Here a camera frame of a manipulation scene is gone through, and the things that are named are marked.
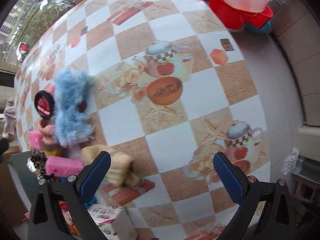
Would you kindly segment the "pink foam sponge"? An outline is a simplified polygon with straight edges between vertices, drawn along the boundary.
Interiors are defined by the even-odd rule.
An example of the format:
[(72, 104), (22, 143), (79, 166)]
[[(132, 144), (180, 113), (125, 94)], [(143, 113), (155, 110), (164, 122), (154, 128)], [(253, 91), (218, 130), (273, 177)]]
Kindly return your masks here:
[(71, 175), (78, 175), (84, 168), (84, 163), (81, 159), (69, 159), (49, 155), (46, 161), (46, 175), (54, 175), (56, 177), (67, 178)]
[(42, 150), (43, 135), (39, 131), (28, 131), (30, 146), (35, 150)]

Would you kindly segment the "beige knit sock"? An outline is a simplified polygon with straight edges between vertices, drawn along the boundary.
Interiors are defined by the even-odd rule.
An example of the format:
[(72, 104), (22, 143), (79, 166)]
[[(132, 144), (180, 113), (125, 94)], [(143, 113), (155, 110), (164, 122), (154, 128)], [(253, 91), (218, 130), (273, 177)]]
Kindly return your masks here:
[(85, 165), (89, 165), (101, 151), (111, 156), (111, 167), (106, 174), (106, 180), (115, 187), (133, 187), (139, 184), (140, 178), (133, 171), (134, 159), (121, 151), (107, 145), (87, 146), (81, 150), (81, 158)]

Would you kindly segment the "leopard print scrunchie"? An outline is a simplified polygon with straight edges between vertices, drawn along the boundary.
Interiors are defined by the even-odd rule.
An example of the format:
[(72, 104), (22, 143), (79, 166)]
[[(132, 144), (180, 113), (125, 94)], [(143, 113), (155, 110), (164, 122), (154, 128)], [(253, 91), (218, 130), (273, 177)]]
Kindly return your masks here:
[(49, 175), (46, 174), (47, 159), (48, 158), (44, 152), (33, 150), (30, 161), (33, 163), (35, 167), (35, 173), (37, 175), (38, 180), (45, 179), (47, 181), (61, 181), (61, 179), (56, 177), (53, 173)]

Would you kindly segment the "pink brown yellow striped sock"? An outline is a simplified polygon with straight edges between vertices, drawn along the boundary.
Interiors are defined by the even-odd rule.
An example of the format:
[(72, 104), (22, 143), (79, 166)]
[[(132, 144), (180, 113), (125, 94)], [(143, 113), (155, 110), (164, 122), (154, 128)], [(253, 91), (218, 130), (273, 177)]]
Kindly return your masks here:
[(62, 147), (55, 136), (55, 125), (49, 120), (40, 119), (36, 123), (37, 129), (42, 134), (42, 149), (46, 155), (62, 156)]

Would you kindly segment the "fluffy light blue sock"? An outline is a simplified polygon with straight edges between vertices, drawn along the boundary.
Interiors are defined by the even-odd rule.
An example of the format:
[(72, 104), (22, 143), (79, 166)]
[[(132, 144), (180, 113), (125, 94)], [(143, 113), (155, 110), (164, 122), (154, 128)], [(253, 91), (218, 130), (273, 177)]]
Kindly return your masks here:
[(94, 127), (79, 106), (91, 90), (91, 77), (84, 70), (63, 68), (54, 79), (55, 137), (62, 147), (91, 139)]

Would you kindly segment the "tissue pack with mushroom print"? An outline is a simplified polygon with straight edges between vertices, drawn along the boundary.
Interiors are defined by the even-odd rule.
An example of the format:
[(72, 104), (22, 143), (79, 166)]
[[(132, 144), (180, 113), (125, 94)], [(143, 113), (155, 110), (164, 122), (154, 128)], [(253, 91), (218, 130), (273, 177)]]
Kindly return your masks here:
[(125, 207), (92, 204), (87, 211), (107, 239), (137, 239), (138, 233)]

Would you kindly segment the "crumpled white tissue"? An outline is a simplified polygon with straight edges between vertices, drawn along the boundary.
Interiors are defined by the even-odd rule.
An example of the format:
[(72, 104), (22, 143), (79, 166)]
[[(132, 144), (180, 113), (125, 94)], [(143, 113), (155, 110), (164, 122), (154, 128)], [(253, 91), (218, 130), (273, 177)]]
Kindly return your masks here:
[(296, 168), (298, 157), (299, 149), (294, 147), (282, 166), (281, 172), (284, 176), (291, 173)]

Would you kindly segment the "checkered printed tablecloth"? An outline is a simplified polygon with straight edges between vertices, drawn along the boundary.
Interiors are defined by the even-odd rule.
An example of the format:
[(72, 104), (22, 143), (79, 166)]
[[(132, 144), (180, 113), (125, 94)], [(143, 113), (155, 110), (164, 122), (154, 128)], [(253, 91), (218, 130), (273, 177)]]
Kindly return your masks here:
[(86, 115), (105, 144), (134, 158), (144, 190), (100, 189), (127, 208), (141, 239), (215, 239), (237, 205), (214, 168), (228, 151), (244, 172), (269, 180), (263, 108), (244, 57), (202, 0), (84, 0), (35, 44), (15, 77), (17, 136), (40, 119), (35, 94), (63, 68), (93, 86)]

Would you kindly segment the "pink towel on rack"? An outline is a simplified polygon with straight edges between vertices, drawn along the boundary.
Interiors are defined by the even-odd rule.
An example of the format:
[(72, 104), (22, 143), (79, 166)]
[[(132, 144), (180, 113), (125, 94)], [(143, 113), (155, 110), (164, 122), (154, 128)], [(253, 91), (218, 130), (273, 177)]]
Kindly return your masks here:
[(14, 104), (14, 98), (6, 100), (4, 109), (4, 133), (11, 135), (16, 134), (16, 107)]

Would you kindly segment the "red plastic bucket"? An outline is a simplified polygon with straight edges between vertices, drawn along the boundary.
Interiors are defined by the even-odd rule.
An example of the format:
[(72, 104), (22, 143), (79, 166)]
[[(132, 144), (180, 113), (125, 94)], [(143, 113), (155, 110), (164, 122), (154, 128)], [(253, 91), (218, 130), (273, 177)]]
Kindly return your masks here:
[(268, 5), (263, 12), (247, 12), (234, 9), (223, 0), (210, 0), (209, 7), (229, 30), (241, 31), (246, 28), (256, 34), (269, 34), (272, 31), (270, 19), (273, 11)]

